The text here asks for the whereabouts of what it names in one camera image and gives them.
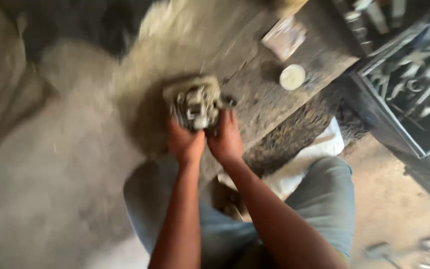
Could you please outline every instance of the carburetor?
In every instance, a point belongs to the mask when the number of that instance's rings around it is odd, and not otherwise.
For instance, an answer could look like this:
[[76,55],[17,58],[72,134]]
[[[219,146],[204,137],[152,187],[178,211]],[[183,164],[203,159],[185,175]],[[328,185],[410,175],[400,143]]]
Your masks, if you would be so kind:
[[169,85],[163,89],[162,95],[172,118],[190,131],[216,132],[224,103],[235,105],[232,99],[222,97],[215,76],[193,77]]

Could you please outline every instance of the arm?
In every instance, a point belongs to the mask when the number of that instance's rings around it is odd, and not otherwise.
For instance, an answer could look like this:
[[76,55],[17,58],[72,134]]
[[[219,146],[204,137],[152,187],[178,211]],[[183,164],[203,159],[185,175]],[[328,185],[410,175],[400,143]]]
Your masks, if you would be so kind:
[[168,122],[169,152],[179,163],[167,215],[152,253],[149,268],[193,269],[200,267],[200,220],[198,175],[205,134],[184,130]]
[[234,111],[224,111],[217,137],[208,145],[235,183],[261,240],[281,268],[346,268],[335,249],[278,198],[242,159]]

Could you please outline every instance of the leg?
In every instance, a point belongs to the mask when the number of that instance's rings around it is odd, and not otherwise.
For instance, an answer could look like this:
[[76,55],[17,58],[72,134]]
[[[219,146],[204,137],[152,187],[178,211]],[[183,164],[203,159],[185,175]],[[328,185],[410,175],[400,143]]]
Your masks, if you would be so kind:
[[315,162],[286,204],[349,258],[355,231],[355,195],[351,168],[343,159],[326,157]]
[[[128,217],[149,254],[162,228],[177,170],[172,157],[149,161],[137,168],[124,186]],[[258,239],[252,223],[235,222],[203,203],[199,212],[203,268],[222,268]]]

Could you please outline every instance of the blue jeans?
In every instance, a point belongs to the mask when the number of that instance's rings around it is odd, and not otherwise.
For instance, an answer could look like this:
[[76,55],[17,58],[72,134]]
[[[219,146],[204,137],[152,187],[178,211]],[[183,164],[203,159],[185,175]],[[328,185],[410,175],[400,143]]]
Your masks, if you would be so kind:
[[[128,217],[149,254],[167,212],[177,169],[171,157],[149,161],[137,168],[124,186]],[[311,165],[286,204],[349,259],[355,229],[355,201],[351,169],[343,159],[326,157]],[[199,211],[202,268],[232,268],[243,264],[254,268],[271,262],[252,223],[235,221],[202,202]]]

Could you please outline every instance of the hand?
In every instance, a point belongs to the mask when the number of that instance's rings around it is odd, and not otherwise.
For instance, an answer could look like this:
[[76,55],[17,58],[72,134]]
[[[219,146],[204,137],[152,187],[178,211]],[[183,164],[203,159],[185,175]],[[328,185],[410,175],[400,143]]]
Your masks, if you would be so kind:
[[223,166],[227,162],[242,160],[243,144],[238,130],[238,120],[233,110],[220,112],[217,136],[207,139],[212,155]]
[[167,119],[167,145],[169,153],[174,155],[179,164],[200,162],[205,148],[205,133],[202,130],[191,133],[180,126],[174,119]]

